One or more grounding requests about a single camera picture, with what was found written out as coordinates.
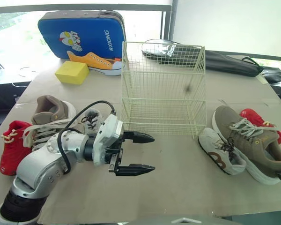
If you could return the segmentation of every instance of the blue case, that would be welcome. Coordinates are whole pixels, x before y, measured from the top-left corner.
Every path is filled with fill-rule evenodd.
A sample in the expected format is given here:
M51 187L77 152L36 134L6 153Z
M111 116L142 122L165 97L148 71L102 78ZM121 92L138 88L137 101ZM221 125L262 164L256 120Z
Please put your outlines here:
M58 11L46 13L38 28L52 52L68 59L67 51L89 52L107 59L122 58L126 41L124 20L115 11Z

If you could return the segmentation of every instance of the cartoon character print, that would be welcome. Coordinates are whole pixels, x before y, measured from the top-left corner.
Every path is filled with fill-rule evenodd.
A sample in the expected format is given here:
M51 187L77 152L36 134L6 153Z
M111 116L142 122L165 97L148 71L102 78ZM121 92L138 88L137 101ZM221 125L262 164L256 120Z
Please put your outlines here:
M76 50L78 52L82 51L82 48L80 46L80 37L78 36L78 33L71 31L64 31L61 32L59 36L59 40L68 46L71 46L73 50Z

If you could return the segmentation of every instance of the robotic arm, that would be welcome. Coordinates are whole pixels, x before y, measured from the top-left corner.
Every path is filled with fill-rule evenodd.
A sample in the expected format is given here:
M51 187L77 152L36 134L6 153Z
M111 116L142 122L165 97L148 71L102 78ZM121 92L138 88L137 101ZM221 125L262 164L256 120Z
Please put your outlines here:
M154 141L153 137L144 133L121 133L122 124L110 114L96 137L65 131L61 143L71 167L83 161L93 161L95 165L109 164L109 172L116 176L138 176L154 170L155 167L149 165L120 165L123 156L121 146L125 139L134 143ZM58 134L55 134L44 147L27 155L19 164L12 187L0 205L0 225L36 224L47 197L67 169L57 139Z

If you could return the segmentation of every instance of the black shoelace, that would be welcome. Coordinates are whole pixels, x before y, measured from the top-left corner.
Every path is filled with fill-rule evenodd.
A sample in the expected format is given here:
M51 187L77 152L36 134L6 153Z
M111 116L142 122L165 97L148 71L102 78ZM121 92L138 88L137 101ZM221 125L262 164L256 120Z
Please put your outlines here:
M219 150L227 151L229 155L229 160L232 161L232 159L236 156L235 153L233 152L234 150L234 141L232 137L229 137L227 139L227 142L225 142L221 137L220 139L223 141L223 144L221 145L220 148L217 148Z
M87 121L87 122L89 122L88 128L94 129L97 126L97 124L95 122L98 121L98 119L94 120L94 118L97 117L97 116L99 116L98 113L95 113L95 114L92 114L92 115L89 115L89 116L85 116L81 119L81 123L85 123Z

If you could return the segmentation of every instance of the cable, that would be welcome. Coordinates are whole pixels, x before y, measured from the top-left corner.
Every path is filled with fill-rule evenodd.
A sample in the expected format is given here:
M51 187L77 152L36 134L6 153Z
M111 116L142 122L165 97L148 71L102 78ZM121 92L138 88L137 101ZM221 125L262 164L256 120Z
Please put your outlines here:
M21 76L21 77L27 77L27 76L21 75L21 70L22 70L22 69L27 69L27 68L30 68L30 67L22 67L22 68L20 68L20 69L19 69L18 75ZM34 71L34 70L31 70L30 72L31 72L31 73L38 73L37 71ZM29 83L30 83L32 80L33 80L33 79L32 79L32 77L31 77L31 78L30 78L30 81L23 81L22 83L24 83L24 82L29 82ZM26 85L26 86L18 86L18 85L15 85L15 84L14 84L14 79L12 79L11 84L12 84L14 87L17 87L17 88L27 88L27 87L29 86L29 84Z
M97 105L99 103L105 103L107 105L110 106L111 108L111 114L115 115L116 114L116 111L113 107L113 105L110 103L110 102L107 102L107 101L104 101L104 100L100 100L100 101L96 101L96 102L93 102L92 104L86 106L84 109L82 109L67 125L64 129L62 129L59 134L58 134L58 137L57 137L57 145L58 145L58 149L59 149L59 152L61 153L61 156L63 157L65 163L66 163L66 166L67 166L67 170L64 171L64 174L68 174L69 172L71 172L71 164L70 164L70 161L67 157L67 155L65 154L65 151L63 150L62 148L62 144L61 144L61 136L62 134L67 131L67 130L71 130L71 131L76 131L77 133L80 133L80 131L74 129L74 128L70 128L71 124L81 115L83 114L87 109L89 109L90 107L94 106L94 105Z
M71 171L70 161L69 161L67 155L65 154L65 151L62 149L62 145L61 145L61 136L67 130L76 131L77 133L81 134L81 132L79 130L68 127L68 128L62 129L57 136L57 146L58 146L59 152L61 153L61 156L63 157L63 159L66 163L66 166L67 166L67 170L64 172L64 174L68 174Z

